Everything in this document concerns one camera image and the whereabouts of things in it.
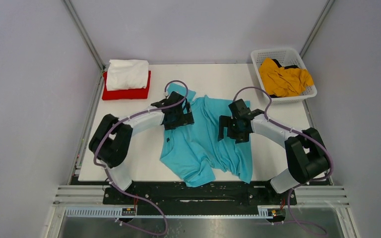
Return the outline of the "turquoise t-shirt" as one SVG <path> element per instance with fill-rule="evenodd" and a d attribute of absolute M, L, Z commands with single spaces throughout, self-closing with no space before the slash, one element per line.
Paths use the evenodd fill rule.
<path fill-rule="evenodd" d="M 230 100 L 196 97 L 194 91 L 171 84 L 167 91 L 187 95 L 194 124 L 164 132 L 160 161 L 188 187 L 198 187 L 215 180 L 214 169 L 230 172 L 249 183 L 253 176 L 250 142 L 236 144 L 225 137 L 218 141 L 220 116 L 231 116 Z"/>

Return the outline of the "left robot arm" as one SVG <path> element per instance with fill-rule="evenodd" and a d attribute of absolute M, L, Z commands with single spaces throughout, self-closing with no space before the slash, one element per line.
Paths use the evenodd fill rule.
<path fill-rule="evenodd" d="M 115 198 L 127 204 L 134 197 L 134 191 L 129 187 L 132 179 L 123 165 L 133 136 L 159 125 L 165 130 L 173 130 L 191 124 L 194 124 L 191 104 L 175 91 L 147 109 L 123 119 L 105 115 L 91 137 L 88 149 L 94 155 L 94 164 L 104 169 L 109 183 L 117 188 Z"/>

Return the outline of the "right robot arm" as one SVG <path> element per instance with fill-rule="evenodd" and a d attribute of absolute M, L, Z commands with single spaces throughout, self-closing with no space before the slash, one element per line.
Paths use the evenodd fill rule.
<path fill-rule="evenodd" d="M 277 204 L 284 192 L 313 180 L 331 168 L 329 153 L 319 132 L 310 127 L 297 131 L 274 121 L 266 110 L 251 110 L 242 99 L 229 104 L 230 116 L 219 117 L 218 140 L 225 136 L 235 143 L 246 143 L 250 134 L 262 135 L 280 145 L 286 152 L 287 169 L 273 177 L 265 190 L 266 201 Z"/>

